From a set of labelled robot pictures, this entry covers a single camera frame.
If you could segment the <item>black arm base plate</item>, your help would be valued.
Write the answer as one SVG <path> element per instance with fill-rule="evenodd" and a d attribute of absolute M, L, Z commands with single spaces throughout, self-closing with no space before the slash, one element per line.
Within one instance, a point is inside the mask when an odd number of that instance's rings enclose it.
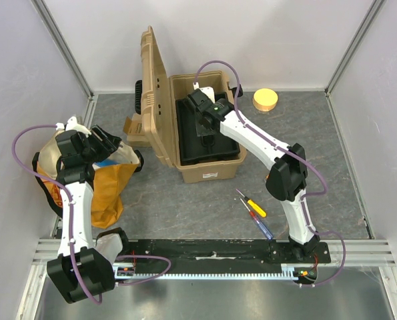
<path fill-rule="evenodd" d="M 183 259 L 263 260 L 269 263 L 331 263 L 328 244 L 319 242 L 303 253 L 289 241 L 265 239 L 130 239 L 120 255 L 155 255 L 171 261 Z"/>

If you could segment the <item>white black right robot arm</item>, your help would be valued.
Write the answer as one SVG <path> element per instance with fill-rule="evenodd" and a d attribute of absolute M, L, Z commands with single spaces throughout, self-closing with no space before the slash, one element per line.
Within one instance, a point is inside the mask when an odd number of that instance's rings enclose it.
<path fill-rule="evenodd" d="M 266 189 L 282 204 L 289 227 L 290 254 L 295 261 L 306 262 L 314 255 L 320 237 L 305 199 L 308 170 L 304 148 L 277 140 L 227 99 L 214 101 L 201 89 L 190 93 L 183 102 L 204 129 L 238 142 L 270 171 Z"/>

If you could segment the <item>yellow handle screwdriver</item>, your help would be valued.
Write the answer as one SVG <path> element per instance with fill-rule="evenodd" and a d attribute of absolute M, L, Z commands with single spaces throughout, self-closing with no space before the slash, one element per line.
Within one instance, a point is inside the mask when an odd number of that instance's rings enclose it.
<path fill-rule="evenodd" d="M 261 217 L 266 217 L 267 213 L 253 200 L 245 196 L 239 189 L 236 191 L 241 195 L 242 199 Z"/>

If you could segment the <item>blue red handle screwdriver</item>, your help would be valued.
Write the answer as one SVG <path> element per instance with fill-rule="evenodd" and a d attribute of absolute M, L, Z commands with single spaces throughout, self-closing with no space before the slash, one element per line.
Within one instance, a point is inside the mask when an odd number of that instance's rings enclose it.
<path fill-rule="evenodd" d="M 258 218 L 258 216 L 246 205 L 246 202 L 243 199 L 240 199 L 240 201 L 243 203 L 244 207 L 247 209 L 248 213 L 250 214 L 250 217 L 254 221 L 254 223 L 257 225 L 258 229 L 262 232 L 264 237 L 267 240 L 272 240 L 273 235 L 270 232 L 270 230 L 266 227 L 266 225 L 261 222 L 261 220 Z"/>

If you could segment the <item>tan plastic toolbox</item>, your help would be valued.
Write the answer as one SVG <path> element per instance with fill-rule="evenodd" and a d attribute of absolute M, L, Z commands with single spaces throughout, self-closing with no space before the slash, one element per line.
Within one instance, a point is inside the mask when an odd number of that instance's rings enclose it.
<path fill-rule="evenodd" d="M 135 85 L 135 107 L 142 116 L 142 129 L 156 157 L 169 167 L 175 167 L 185 183 L 216 179 L 231 179 L 244 162 L 247 151 L 240 146 L 234 160 L 209 161 L 195 165 L 181 165 L 175 101 L 185 99 L 193 91 L 193 82 L 212 87 L 217 99 L 234 100 L 229 77 L 221 70 L 168 76 L 159 52 L 152 27 L 141 35 L 142 79 Z M 203 128 L 195 118 L 198 136 Z"/>

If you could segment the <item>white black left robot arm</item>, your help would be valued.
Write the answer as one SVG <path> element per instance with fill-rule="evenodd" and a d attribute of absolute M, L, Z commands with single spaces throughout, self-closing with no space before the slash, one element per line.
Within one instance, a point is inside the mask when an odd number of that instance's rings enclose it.
<path fill-rule="evenodd" d="M 115 153 L 121 139 L 98 125 L 90 129 L 67 125 L 55 141 L 61 153 L 56 182 L 61 188 L 63 227 L 57 256 L 47 262 L 47 274 L 67 303 L 90 298 L 100 304 L 102 294 L 115 287 L 114 262 L 131 256 L 122 229 L 106 231 L 97 240 L 91 233 L 93 166 Z"/>

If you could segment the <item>black toolbox tray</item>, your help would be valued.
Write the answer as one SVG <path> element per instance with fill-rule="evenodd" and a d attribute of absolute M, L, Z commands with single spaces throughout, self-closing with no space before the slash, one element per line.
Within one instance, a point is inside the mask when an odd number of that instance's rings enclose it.
<path fill-rule="evenodd" d="M 195 118 L 183 99 L 175 101 L 177 129 L 179 135 L 179 155 L 181 165 L 195 165 L 209 161 L 229 161 L 240 154 L 238 142 L 214 133 L 198 136 Z"/>

